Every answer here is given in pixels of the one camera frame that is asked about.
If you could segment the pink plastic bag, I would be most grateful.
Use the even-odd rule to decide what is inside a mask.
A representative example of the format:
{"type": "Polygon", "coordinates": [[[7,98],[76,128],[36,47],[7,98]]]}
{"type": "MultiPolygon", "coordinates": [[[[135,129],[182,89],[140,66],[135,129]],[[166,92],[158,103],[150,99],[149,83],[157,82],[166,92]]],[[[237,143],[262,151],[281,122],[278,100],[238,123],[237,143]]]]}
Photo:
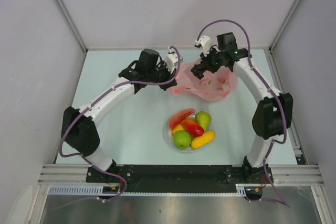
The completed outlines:
{"type": "Polygon", "coordinates": [[[215,102],[227,97],[236,89],[238,77],[224,66],[215,73],[204,72],[202,79],[196,78],[191,68],[198,63],[200,60],[181,64],[176,77],[177,85],[169,88],[172,95],[196,95],[205,101],[215,102]]]}

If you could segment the dark fake grapes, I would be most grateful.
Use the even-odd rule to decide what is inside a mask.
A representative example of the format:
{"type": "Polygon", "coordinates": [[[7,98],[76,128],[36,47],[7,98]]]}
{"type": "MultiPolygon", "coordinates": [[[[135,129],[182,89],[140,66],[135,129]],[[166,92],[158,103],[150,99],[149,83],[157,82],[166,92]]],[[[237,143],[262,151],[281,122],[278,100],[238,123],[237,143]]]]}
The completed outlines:
{"type": "Polygon", "coordinates": [[[207,66],[202,60],[191,68],[191,73],[199,80],[204,78],[205,71],[207,71],[207,66]]]}

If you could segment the fake watermelon slice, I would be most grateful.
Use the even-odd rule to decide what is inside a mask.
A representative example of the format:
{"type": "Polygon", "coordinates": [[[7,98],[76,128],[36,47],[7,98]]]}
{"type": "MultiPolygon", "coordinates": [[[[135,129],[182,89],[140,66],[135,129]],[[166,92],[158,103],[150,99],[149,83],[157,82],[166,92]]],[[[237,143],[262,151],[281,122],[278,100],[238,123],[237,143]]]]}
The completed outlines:
{"type": "Polygon", "coordinates": [[[168,121],[169,128],[171,130],[174,129],[177,125],[179,125],[184,119],[193,114],[195,111],[196,109],[194,108],[187,108],[176,112],[170,117],[168,121]]]}

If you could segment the yellow fake mango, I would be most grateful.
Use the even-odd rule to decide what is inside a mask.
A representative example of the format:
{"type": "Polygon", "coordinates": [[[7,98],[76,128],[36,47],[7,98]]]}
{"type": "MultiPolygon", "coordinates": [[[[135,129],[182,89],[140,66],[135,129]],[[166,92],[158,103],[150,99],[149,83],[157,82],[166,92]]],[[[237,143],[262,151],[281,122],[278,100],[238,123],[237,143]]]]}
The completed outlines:
{"type": "Polygon", "coordinates": [[[176,127],[172,129],[172,135],[175,135],[179,131],[183,131],[184,127],[181,124],[178,124],[176,127]]]}

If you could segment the white paper plate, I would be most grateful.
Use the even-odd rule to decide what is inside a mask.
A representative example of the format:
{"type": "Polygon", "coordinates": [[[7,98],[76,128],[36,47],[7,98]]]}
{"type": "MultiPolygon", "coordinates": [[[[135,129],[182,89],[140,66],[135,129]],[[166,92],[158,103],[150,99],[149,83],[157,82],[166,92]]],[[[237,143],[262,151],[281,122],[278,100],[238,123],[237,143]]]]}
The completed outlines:
{"type": "Polygon", "coordinates": [[[207,145],[215,138],[215,132],[208,127],[212,117],[205,111],[195,113],[186,109],[173,115],[166,127],[169,143],[182,152],[193,152],[207,145]]]}

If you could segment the green fake pear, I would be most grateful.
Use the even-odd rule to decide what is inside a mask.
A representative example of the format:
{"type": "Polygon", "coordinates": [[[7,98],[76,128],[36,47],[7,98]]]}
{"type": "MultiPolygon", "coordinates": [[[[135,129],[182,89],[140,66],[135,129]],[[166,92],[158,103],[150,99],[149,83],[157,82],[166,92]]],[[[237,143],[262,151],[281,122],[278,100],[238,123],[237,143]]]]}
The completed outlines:
{"type": "Polygon", "coordinates": [[[195,115],[195,121],[204,129],[207,130],[208,126],[212,122],[212,117],[205,111],[199,111],[195,115]]]}

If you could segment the red fake mango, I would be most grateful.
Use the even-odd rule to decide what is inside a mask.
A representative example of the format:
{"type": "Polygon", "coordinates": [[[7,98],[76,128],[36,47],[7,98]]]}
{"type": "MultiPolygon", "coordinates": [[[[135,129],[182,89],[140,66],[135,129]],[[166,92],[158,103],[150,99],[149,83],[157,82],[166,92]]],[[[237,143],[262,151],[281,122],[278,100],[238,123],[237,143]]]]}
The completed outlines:
{"type": "Polygon", "coordinates": [[[194,120],[186,118],[181,122],[182,127],[194,137],[199,137],[204,134],[204,129],[194,120]]]}

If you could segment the green fake apple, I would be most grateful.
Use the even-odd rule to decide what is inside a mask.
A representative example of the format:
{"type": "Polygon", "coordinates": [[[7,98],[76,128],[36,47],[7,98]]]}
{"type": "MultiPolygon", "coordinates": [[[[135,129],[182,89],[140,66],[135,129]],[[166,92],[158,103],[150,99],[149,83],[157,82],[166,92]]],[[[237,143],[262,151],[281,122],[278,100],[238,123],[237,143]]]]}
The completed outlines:
{"type": "Polygon", "coordinates": [[[179,149],[186,149],[191,145],[191,135],[187,131],[179,131],[173,136],[174,144],[179,149]]]}

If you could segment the orange fake fruit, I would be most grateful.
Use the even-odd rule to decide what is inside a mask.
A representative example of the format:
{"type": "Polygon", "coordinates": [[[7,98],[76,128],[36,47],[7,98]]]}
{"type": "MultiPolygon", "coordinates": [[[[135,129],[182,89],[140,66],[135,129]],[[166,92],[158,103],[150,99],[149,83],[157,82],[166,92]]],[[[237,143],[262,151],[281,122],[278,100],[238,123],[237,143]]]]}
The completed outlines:
{"type": "Polygon", "coordinates": [[[216,137],[216,133],[214,130],[209,130],[205,132],[202,136],[196,137],[191,142],[191,147],[193,149],[199,149],[210,142],[212,142],[216,137]]]}

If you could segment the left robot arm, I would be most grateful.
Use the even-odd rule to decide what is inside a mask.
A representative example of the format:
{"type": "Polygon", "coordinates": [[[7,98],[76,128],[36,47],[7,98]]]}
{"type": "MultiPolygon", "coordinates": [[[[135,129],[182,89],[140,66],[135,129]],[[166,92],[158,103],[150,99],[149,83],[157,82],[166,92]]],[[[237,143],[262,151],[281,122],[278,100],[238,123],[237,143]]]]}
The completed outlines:
{"type": "Polygon", "coordinates": [[[98,170],[105,182],[115,178],[115,161],[100,146],[97,130],[103,119],[121,102],[147,86],[158,86],[162,90],[177,84],[183,59],[174,46],[169,47],[166,58],[153,49],[143,49],[137,60],[123,69],[116,80],[93,101],[78,109],[68,107],[62,120],[59,154],[66,157],[62,146],[67,143],[76,150],[74,155],[82,157],[98,170]]]}

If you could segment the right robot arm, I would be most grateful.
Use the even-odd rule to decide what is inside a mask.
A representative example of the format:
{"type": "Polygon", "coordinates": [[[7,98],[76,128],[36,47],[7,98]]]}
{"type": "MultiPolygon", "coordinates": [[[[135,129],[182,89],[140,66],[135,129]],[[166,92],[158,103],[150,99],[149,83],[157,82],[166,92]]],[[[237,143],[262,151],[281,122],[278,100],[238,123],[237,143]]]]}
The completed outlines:
{"type": "Polygon", "coordinates": [[[287,129],[291,126],[293,97],[274,88],[254,65],[250,48],[239,49],[233,33],[217,36],[213,45],[208,36],[198,36],[195,47],[201,48],[200,64],[192,70],[198,79],[204,73],[228,68],[248,88],[257,108],[252,119],[255,139],[244,157],[242,176],[249,183],[257,183],[270,175],[267,160],[274,143],[285,144],[287,129]]]}

